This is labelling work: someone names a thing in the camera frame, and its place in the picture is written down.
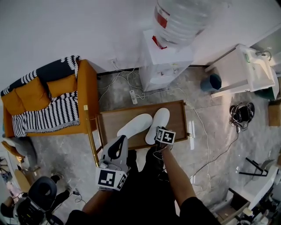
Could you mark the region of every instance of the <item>white shoe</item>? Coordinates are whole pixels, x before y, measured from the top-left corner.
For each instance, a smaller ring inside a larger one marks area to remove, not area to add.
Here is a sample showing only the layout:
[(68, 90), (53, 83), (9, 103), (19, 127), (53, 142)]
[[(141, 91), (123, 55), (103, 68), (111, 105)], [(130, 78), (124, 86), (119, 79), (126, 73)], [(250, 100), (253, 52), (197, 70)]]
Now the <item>white shoe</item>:
[(128, 139), (144, 130), (148, 129), (152, 125), (152, 116), (147, 113), (140, 114), (123, 126), (118, 132), (117, 137), (125, 135)]
[(161, 108), (155, 113), (153, 117), (152, 125), (147, 135), (145, 136), (146, 143), (148, 143), (149, 145), (155, 144), (154, 138), (156, 136), (156, 128), (166, 127), (169, 118), (170, 118), (170, 111), (167, 108)]

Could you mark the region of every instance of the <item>faucet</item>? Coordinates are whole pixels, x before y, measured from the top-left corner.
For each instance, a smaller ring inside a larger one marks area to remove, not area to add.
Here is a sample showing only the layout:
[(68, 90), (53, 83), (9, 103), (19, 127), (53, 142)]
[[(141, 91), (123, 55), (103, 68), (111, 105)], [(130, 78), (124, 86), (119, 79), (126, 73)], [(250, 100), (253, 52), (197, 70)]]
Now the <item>faucet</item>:
[(258, 51), (258, 52), (256, 52), (256, 56), (269, 56), (269, 60), (268, 61), (270, 61), (271, 60), (271, 53), (270, 53), (270, 51)]

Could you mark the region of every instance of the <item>white wall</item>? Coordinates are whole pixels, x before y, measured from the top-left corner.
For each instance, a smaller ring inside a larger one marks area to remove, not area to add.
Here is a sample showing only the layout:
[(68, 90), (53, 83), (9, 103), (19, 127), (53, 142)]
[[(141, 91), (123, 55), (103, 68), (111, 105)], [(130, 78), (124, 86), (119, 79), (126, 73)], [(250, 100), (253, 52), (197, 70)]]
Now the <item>white wall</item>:
[[(152, 27), (156, 0), (1, 0), (0, 90), (59, 58), (77, 54), (97, 72), (138, 66), (141, 31)], [(233, 0), (194, 41), (207, 64), (236, 44), (253, 45), (281, 23), (275, 0)]]
[(232, 0), (193, 42), (193, 64), (209, 65), (237, 44), (252, 46), (281, 27), (275, 0)]

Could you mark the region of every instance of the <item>metal stand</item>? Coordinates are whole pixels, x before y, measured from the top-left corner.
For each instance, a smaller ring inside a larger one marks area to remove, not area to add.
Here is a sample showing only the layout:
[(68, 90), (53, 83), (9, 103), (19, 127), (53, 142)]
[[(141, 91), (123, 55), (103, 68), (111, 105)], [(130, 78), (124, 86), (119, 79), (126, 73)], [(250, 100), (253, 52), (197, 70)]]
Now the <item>metal stand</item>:
[(244, 172), (239, 172), (239, 174), (244, 174), (244, 175), (249, 175), (249, 176), (256, 176), (256, 177), (266, 177), (268, 174), (267, 170), (263, 170), (262, 168), (259, 167), (259, 164), (255, 162), (254, 160), (250, 160), (246, 157), (246, 160), (251, 163), (255, 168), (257, 168), (261, 173), (260, 174), (252, 174), (252, 173), (244, 173)]

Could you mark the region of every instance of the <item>white sink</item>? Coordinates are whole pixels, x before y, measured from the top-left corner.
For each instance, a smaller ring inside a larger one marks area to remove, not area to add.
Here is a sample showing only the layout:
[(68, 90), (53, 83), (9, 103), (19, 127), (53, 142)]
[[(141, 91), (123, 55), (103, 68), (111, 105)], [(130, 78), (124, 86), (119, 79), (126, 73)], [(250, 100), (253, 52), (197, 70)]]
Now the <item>white sink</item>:
[(241, 44), (236, 49), (240, 54), (241, 65), (246, 71), (250, 91), (257, 91), (275, 85), (267, 56), (257, 56), (257, 50)]

